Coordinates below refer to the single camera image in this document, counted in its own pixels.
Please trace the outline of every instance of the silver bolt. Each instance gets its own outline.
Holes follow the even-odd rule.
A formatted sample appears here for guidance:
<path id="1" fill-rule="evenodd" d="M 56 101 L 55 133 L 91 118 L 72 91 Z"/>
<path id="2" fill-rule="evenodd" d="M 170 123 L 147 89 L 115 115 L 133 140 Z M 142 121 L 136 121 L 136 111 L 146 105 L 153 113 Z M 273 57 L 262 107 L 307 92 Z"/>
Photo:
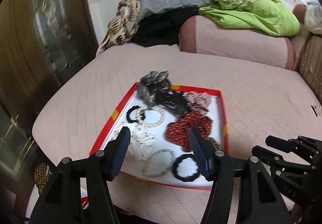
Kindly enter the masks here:
<path id="1" fill-rule="evenodd" d="M 70 157 L 65 157 L 62 159 L 62 163 L 66 164 L 70 161 Z"/>
<path id="2" fill-rule="evenodd" d="M 102 156 L 104 156 L 104 151 L 96 151 L 95 152 L 95 156 L 96 157 L 102 157 Z"/>
<path id="3" fill-rule="evenodd" d="M 255 156 L 251 156 L 251 162 L 257 163 L 258 162 L 258 158 Z"/>
<path id="4" fill-rule="evenodd" d="M 224 155 L 225 155 L 225 153 L 224 153 L 223 151 L 221 151 L 221 150 L 217 150 L 217 151 L 215 152 L 215 154 L 216 154 L 218 157 L 222 157 L 222 156 L 224 156 Z"/>

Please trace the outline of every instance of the tray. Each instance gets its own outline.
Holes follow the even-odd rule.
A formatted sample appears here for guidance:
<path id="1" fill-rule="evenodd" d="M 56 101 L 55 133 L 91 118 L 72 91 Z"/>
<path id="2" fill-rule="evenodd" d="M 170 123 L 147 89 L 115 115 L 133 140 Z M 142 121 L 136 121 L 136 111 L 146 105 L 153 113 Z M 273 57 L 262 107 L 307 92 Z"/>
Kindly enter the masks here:
<path id="1" fill-rule="evenodd" d="M 114 130 L 120 125 L 122 122 L 126 121 L 126 112 L 134 105 L 144 106 L 143 100 L 141 100 L 135 90 L 135 86 L 138 83 L 136 82 L 130 90 L 125 94 L 123 99 L 120 101 L 119 105 L 113 111 L 112 115 L 102 128 L 100 134 L 98 135 L 89 155 L 92 155 L 96 151 L 100 149 L 104 149 L 107 143 L 111 140 L 114 136 Z M 228 153 L 228 134 L 227 134 L 227 125 L 226 125 L 226 116 L 224 112 L 224 104 L 223 98 L 221 96 L 220 91 L 213 90 L 213 89 L 206 89 L 206 88 L 199 88 L 199 87 L 191 87 L 191 86 L 178 86 L 172 85 L 171 90 L 178 90 L 178 91 L 195 91 L 198 93 L 206 92 L 212 96 L 212 102 L 209 107 L 209 112 L 207 116 L 212 119 L 212 127 L 210 135 L 211 137 L 215 138 L 217 142 L 223 147 L 223 150 Z M 159 119 L 159 114 L 154 111 L 146 111 L 146 119 L 145 121 L 148 123 L 155 122 Z M 161 150 L 161 149 L 171 149 L 175 157 L 179 157 L 186 152 L 183 151 L 183 147 L 178 146 L 169 142 L 165 137 L 165 130 L 167 125 L 170 122 L 177 121 L 177 117 L 173 114 L 165 110 L 165 120 L 164 122 L 155 128 L 149 128 L 149 132 L 156 136 L 156 144 L 154 146 L 154 151 Z M 154 156 L 147 169 L 150 173 L 157 173 L 161 172 L 165 169 L 166 165 L 171 160 L 171 156 L 169 153 L 159 153 L 158 155 Z M 212 182 L 208 182 L 202 175 L 200 175 L 196 180 L 193 182 L 182 182 L 176 179 L 170 170 L 167 173 L 160 177 L 147 177 L 142 173 L 144 168 L 145 161 L 134 160 L 130 156 L 126 156 L 123 162 L 121 172 L 144 180 L 148 182 L 153 182 L 161 185 L 167 185 L 172 187 L 180 187 L 180 188 L 187 188 L 187 189 L 211 189 Z M 178 174 L 180 176 L 189 176 L 196 172 L 197 166 L 195 162 L 191 159 L 186 159 L 182 163 L 180 163 L 178 167 Z"/>

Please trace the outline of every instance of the red scrunchie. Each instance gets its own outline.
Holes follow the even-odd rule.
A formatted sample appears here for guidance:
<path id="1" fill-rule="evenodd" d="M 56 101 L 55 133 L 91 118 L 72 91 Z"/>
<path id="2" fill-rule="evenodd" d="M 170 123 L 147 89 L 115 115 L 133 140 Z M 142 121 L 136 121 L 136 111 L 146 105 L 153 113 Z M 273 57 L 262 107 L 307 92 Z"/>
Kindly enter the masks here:
<path id="1" fill-rule="evenodd" d="M 206 138 L 210 134 L 212 120 L 203 116 L 199 110 L 193 110 L 178 121 L 168 124 L 165 135 L 168 141 L 184 147 L 185 152 L 190 152 L 189 130 L 192 126 L 197 127 L 201 136 Z"/>

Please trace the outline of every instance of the green cloth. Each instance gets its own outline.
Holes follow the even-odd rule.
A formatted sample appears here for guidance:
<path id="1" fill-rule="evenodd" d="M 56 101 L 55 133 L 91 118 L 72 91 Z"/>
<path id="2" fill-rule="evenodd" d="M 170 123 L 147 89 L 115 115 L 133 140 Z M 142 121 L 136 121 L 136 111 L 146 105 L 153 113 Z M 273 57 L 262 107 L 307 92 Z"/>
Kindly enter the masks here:
<path id="1" fill-rule="evenodd" d="M 224 28 L 256 28 L 273 36 L 292 36 L 300 31 L 295 15 L 279 0 L 214 0 L 199 14 Z"/>

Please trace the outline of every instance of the black hair tie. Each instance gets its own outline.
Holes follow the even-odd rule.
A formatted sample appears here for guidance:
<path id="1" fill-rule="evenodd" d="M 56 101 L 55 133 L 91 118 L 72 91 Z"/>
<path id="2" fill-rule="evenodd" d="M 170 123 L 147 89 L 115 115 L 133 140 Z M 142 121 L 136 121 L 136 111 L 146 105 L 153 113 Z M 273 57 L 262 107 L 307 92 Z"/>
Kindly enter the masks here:
<path id="1" fill-rule="evenodd" d="M 128 121 L 128 123 L 135 123 L 137 122 L 137 120 L 131 120 L 130 118 L 130 114 L 135 111 L 136 109 L 139 109 L 140 106 L 133 106 L 131 109 L 129 109 L 127 112 L 126 112 L 126 120 Z M 142 116 L 142 120 L 145 119 L 145 114 L 144 114 L 144 111 L 141 112 L 141 116 Z"/>
<path id="2" fill-rule="evenodd" d="M 178 157 L 175 162 L 173 163 L 172 165 L 172 174 L 173 176 L 178 179 L 178 180 L 181 180 L 183 182 L 192 182 L 194 181 L 197 177 L 200 176 L 200 171 L 199 171 L 199 168 L 197 169 L 197 172 L 189 177 L 181 177 L 178 175 L 178 172 L 177 172 L 177 169 L 178 169 L 178 166 L 179 164 L 187 159 L 187 158 L 192 158 L 194 161 L 196 161 L 196 159 L 194 158 L 194 155 L 189 153 L 189 154 L 183 154 L 181 155 L 180 157 Z"/>

